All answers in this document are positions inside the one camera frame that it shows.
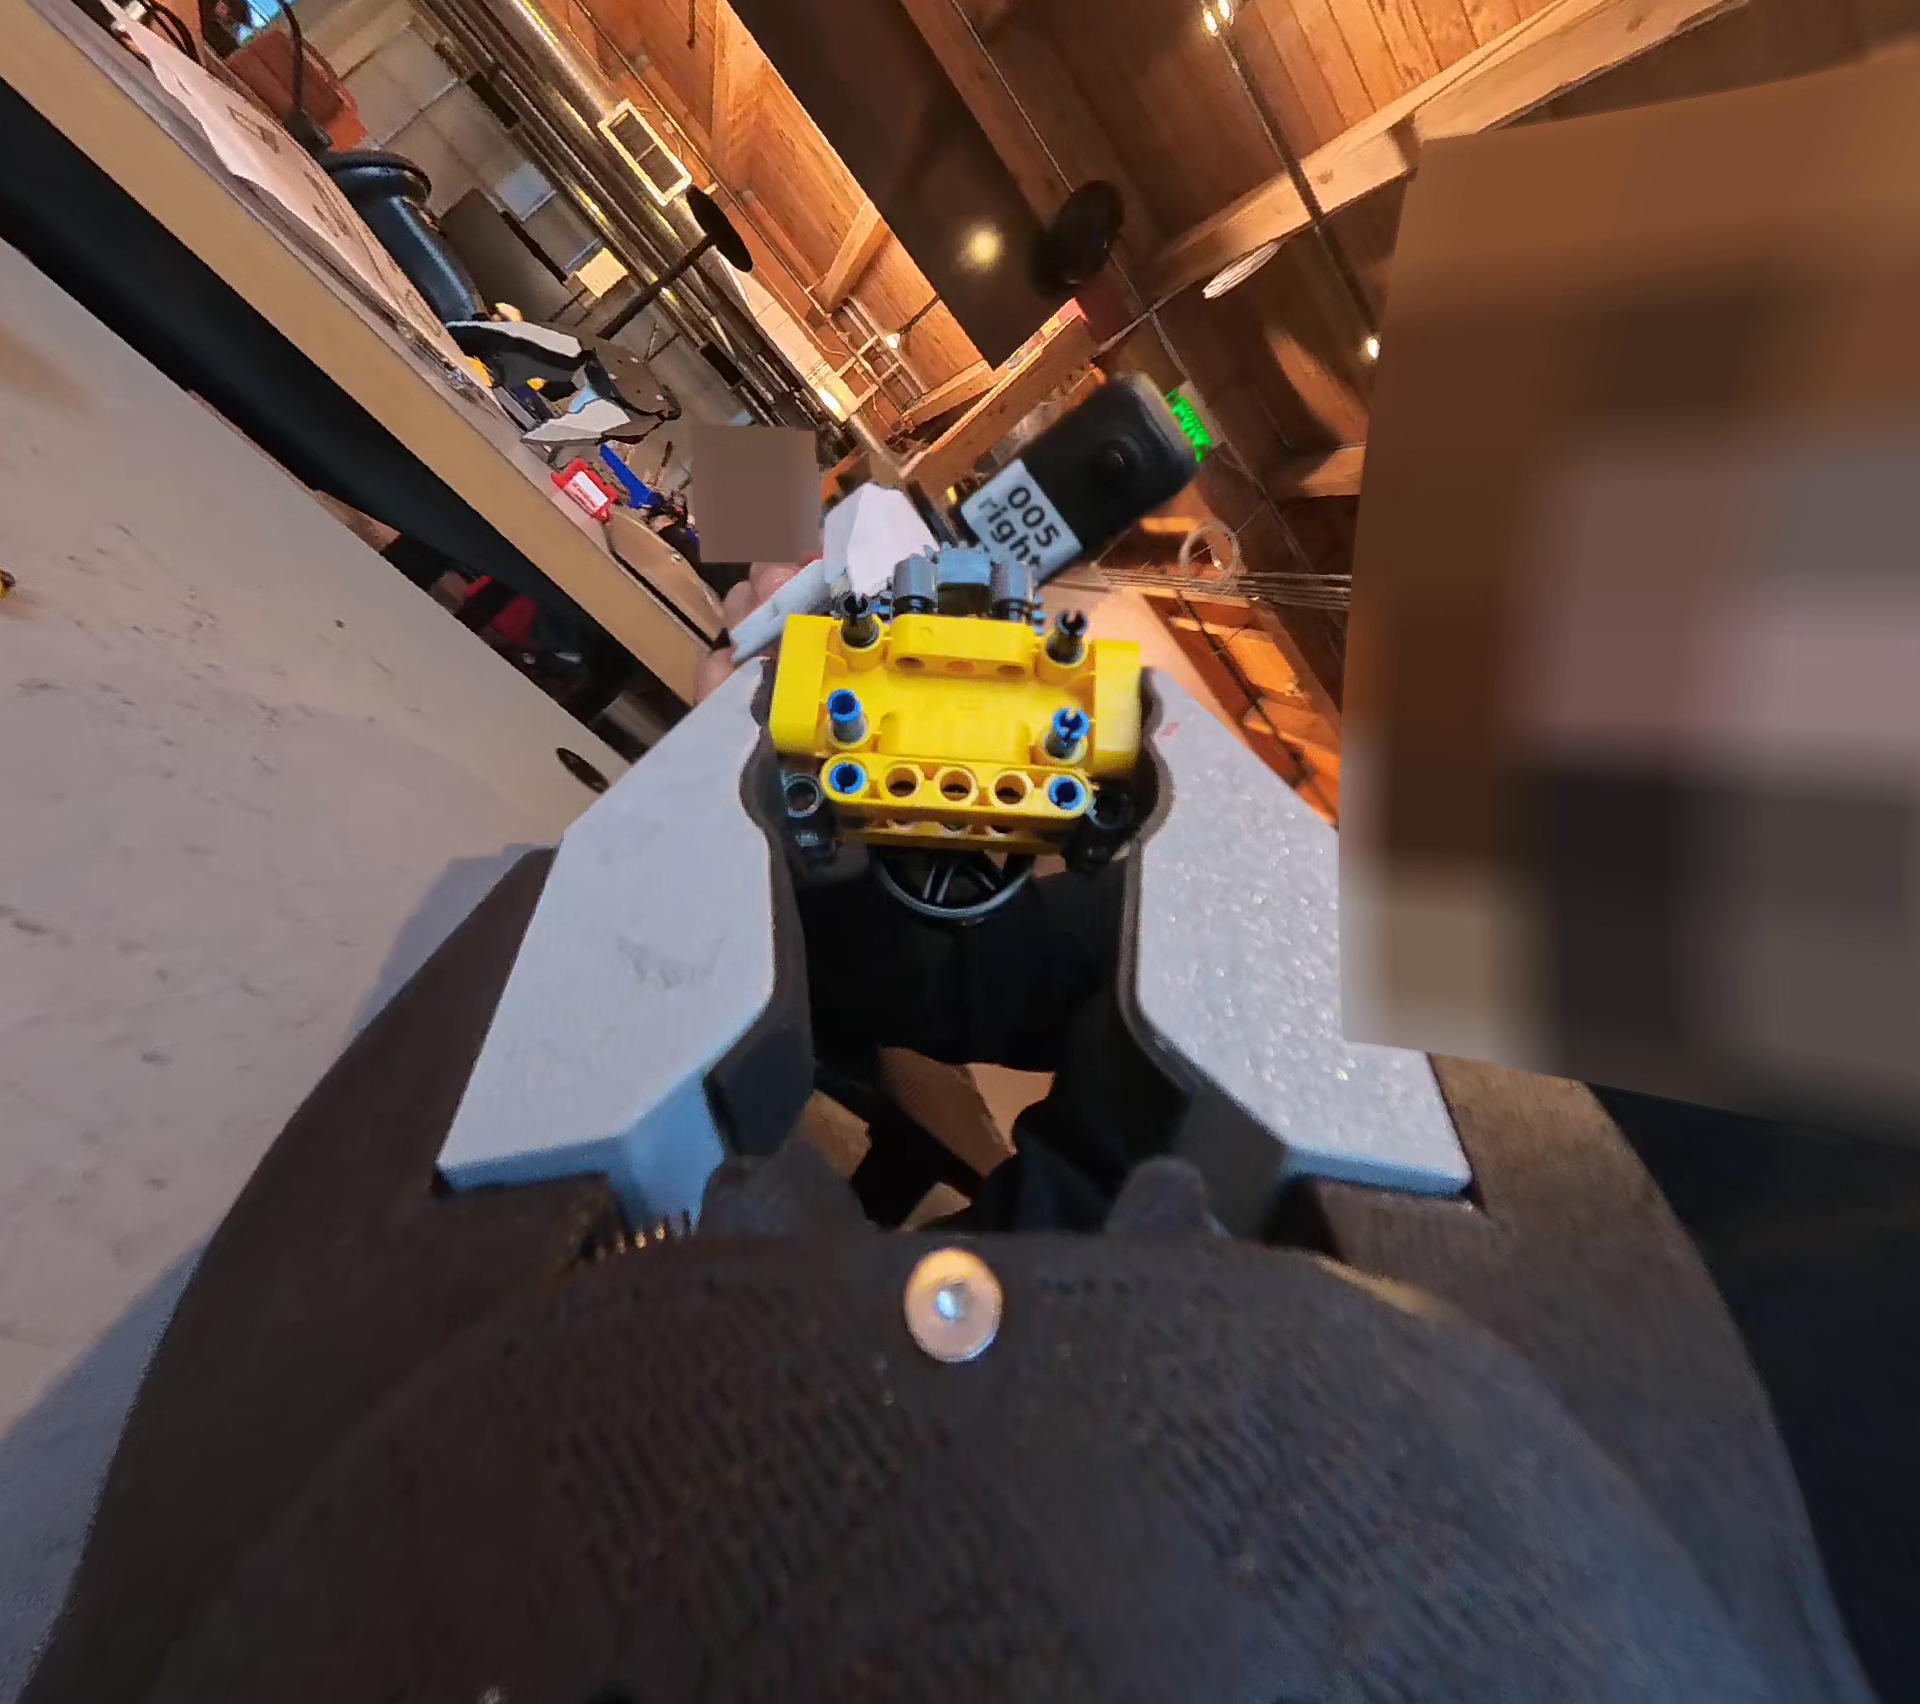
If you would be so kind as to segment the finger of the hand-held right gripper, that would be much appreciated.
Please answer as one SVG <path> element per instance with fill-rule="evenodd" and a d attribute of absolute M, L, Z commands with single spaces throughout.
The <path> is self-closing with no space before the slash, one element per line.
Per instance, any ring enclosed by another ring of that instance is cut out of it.
<path fill-rule="evenodd" d="M 900 562 L 934 549 L 934 529 L 900 489 L 859 485 L 825 516 L 823 553 L 731 625 L 732 658 L 756 658 L 790 618 L 829 615 L 853 596 L 874 599 L 895 585 Z"/>

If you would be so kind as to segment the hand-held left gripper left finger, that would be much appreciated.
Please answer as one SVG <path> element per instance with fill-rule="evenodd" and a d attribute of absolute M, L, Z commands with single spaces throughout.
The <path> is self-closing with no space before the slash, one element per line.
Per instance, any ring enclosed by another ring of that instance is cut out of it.
<path fill-rule="evenodd" d="M 562 833 L 444 1134 L 458 1192 L 599 1176 L 698 1220 L 815 1090 L 768 667 L 741 667 Z"/>

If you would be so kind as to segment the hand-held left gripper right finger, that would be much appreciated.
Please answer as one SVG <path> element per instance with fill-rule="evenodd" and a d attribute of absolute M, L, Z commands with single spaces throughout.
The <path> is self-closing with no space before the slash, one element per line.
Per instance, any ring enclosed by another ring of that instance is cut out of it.
<path fill-rule="evenodd" d="M 1215 1217 L 1260 1236 L 1301 1177 L 1464 1198 L 1429 1054 L 1344 1031 L 1335 828 L 1160 667 L 1142 671 L 1141 765 L 1116 1006 L 1172 1086 L 1168 1149 Z"/>

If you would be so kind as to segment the grey gear block assembly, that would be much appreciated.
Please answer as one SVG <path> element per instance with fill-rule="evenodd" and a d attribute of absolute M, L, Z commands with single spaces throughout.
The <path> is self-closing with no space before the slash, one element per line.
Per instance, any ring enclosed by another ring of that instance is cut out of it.
<path fill-rule="evenodd" d="M 927 614 L 1032 625 L 1042 614 L 1042 590 L 1025 558 L 940 546 L 899 559 L 879 607 L 886 618 Z"/>

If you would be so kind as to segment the yellow frame block assembly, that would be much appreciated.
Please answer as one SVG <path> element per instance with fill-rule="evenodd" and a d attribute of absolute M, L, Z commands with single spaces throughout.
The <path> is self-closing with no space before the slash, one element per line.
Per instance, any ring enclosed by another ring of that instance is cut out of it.
<path fill-rule="evenodd" d="M 997 915 L 1050 860 L 1110 867 L 1146 808 L 1142 731 L 1136 643 L 925 591 L 789 615 L 767 716 L 797 860 L 945 927 Z"/>

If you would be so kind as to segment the person's right hand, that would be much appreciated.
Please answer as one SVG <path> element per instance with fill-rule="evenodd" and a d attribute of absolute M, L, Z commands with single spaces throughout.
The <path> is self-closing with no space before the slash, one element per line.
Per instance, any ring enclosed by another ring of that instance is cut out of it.
<path fill-rule="evenodd" d="M 815 562 L 753 563 L 747 575 L 738 579 L 724 596 L 726 630 L 732 636 L 732 640 L 738 640 L 741 630 L 750 625 L 758 618 L 763 605 L 767 605 L 768 601 L 780 599 L 780 594 L 789 590 L 795 579 L 810 582 L 815 570 L 817 570 Z"/>

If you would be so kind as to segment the black and white tool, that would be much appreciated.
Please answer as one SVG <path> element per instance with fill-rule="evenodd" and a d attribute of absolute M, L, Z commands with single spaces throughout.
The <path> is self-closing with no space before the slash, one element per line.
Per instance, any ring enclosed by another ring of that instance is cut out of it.
<path fill-rule="evenodd" d="M 522 442 L 542 452 L 641 443 L 684 416 L 677 391 L 622 341 L 525 320 L 482 318 L 444 329 L 500 388 L 541 384 L 550 414 L 527 427 Z"/>

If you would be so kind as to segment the white air vent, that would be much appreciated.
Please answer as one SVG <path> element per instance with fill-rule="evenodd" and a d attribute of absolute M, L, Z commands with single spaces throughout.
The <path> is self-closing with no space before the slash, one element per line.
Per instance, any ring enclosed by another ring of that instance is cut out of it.
<path fill-rule="evenodd" d="M 693 187 L 687 161 L 633 100 L 622 98 L 606 109 L 596 131 L 657 203 L 674 203 Z"/>

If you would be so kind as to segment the black round container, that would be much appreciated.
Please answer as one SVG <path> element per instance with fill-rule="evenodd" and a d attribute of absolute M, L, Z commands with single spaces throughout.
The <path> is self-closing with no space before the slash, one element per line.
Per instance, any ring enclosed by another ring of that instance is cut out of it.
<path fill-rule="evenodd" d="M 432 179 L 421 164 L 365 148 L 326 150 L 318 166 L 444 326 L 488 318 L 478 283 L 430 211 Z"/>

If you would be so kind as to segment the person's black top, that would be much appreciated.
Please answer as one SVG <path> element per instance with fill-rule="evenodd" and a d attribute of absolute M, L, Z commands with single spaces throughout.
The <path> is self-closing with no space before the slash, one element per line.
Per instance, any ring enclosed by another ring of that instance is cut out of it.
<path fill-rule="evenodd" d="M 820 1083 L 870 1125 L 863 1212 L 1094 1232 L 1172 1155 L 1119 1017 L 1125 878 L 971 926 L 876 878 L 799 885 Z M 1917 1700 L 1917 1152 L 1489 1064 L 1437 1075 L 1464 1198 L 1296 1171 L 1256 1239 L 1455 1308 L 1539 1368 L 1777 1653 L 1842 1640 Z"/>

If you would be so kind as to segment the long white-topped table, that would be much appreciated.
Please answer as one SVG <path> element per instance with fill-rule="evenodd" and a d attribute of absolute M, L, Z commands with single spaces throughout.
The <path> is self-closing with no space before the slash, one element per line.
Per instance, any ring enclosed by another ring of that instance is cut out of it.
<path fill-rule="evenodd" d="M 530 591 L 693 704 L 723 612 L 657 587 L 475 384 L 229 171 L 74 0 L 4 0 L 4 239 L 284 463 L 460 567 Z"/>

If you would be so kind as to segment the white paper sheets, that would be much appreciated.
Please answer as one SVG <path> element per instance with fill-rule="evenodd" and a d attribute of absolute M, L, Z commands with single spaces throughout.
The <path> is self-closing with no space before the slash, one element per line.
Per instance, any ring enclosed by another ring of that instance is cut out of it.
<path fill-rule="evenodd" d="M 221 63 L 203 62 L 186 28 L 175 28 L 157 6 L 145 0 L 99 2 L 110 15 L 113 32 L 185 107 L 221 166 L 296 220 L 318 250 L 397 320 L 403 334 L 444 361 L 456 381 L 473 384 L 469 358 L 444 321 L 294 131 L 247 86 L 234 83 Z"/>

